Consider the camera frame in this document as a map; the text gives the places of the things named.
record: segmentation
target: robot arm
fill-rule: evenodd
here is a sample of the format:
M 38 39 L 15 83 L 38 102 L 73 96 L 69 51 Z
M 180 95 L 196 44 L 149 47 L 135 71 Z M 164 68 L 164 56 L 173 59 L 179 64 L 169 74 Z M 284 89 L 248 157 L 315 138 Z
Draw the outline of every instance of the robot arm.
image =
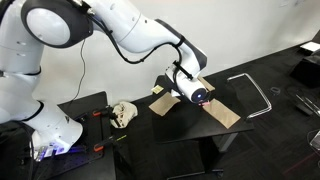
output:
M 71 3 L 72 11 L 78 11 L 79 15 L 69 14 L 67 11 L 70 8 L 66 8 L 66 5 L 59 7 L 58 12 L 48 11 L 41 4 L 46 1 L 48 0 L 29 0 L 22 8 L 22 21 L 26 29 L 40 42 L 52 47 L 65 48 L 90 36 L 93 30 L 98 30 L 109 36 L 122 57 L 118 45 L 131 53 L 141 53 L 170 44 L 179 51 L 179 61 L 166 70 L 172 89 L 193 103 L 205 100 L 207 91 L 197 77 L 206 66 L 207 57 L 167 23 L 158 19 L 148 19 L 127 0 L 69 0 L 69 4 L 64 2 L 68 6 Z M 50 0 L 48 3 L 51 9 L 56 6 Z M 66 19 L 60 15 L 66 13 L 71 18 Z M 94 22 L 94 26 L 90 21 L 87 22 L 86 17 Z M 71 26 L 76 26 L 76 30 L 72 30 Z M 79 39 L 70 43 L 74 34 L 77 34 L 76 38 Z

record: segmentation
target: white wall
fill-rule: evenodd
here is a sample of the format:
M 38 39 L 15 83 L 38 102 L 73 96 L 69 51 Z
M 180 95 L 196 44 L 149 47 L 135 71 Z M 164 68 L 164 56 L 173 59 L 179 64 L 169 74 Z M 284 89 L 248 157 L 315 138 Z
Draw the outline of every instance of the white wall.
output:
M 298 5 L 297 0 L 131 1 L 145 16 L 166 21 L 207 54 L 203 76 L 309 41 L 320 29 L 319 0 L 298 0 Z M 73 98 L 83 70 L 80 46 L 45 48 L 35 98 L 56 103 Z M 113 105 L 150 95 L 156 77 L 177 55 L 163 47 L 143 64 L 130 65 L 97 32 L 87 39 L 84 58 L 86 76 L 79 97 L 106 91 Z

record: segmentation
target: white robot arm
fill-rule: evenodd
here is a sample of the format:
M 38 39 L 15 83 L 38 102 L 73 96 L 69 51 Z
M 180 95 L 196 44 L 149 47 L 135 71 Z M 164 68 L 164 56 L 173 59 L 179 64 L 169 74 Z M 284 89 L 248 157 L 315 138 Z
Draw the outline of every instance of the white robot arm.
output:
M 166 70 L 172 88 L 193 103 L 208 95 L 197 79 L 206 66 L 205 54 L 165 22 L 143 16 L 127 0 L 12 0 L 0 6 L 0 123 L 17 120 L 34 128 L 36 155 L 41 147 L 48 148 L 45 157 L 53 149 L 66 153 L 82 133 L 82 126 L 55 104 L 32 98 L 43 45 L 68 48 L 94 30 L 106 33 L 122 57 L 118 45 L 140 53 L 170 44 L 180 57 Z

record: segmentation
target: black box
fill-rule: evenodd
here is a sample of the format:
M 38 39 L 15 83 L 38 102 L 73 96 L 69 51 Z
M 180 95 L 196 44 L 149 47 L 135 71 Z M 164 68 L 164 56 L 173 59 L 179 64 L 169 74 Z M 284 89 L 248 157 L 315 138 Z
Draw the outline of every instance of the black box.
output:
M 290 74 L 309 88 L 320 87 L 320 56 L 308 56 Z

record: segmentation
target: floor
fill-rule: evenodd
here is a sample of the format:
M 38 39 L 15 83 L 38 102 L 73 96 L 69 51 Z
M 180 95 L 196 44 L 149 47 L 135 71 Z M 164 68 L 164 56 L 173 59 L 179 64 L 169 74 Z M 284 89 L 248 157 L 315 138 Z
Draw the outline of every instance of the floor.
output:
M 294 66 L 304 57 L 298 47 L 293 47 L 255 61 L 218 73 L 221 78 L 246 72 L 266 93 L 273 110 L 254 119 L 255 130 L 240 133 L 228 152 L 217 163 L 223 168 L 221 179 L 319 179 L 320 157 L 308 145 L 320 128 L 320 118 L 307 116 L 295 108 L 290 96 L 300 87 L 318 103 L 320 89 L 307 89 L 289 76 Z M 249 112 L 261 107 L 259 99 L 249 86 L 238 83 L 243 92 L 239 99 Z M 269 89 L 278 87 L 280 95 Z M 139 116 L 126 129 L 113 129 L 115 135 L 126 134 L 121 152 L 132 166 L 135 179 L 157 180 L 202 170 L 197 142 L 157 144 L 153 139 L 151 97 L 133 102 Z M 119 179 L 126 179 L 118 172 Z M 210 174 L 193 179 L 217 179 Z

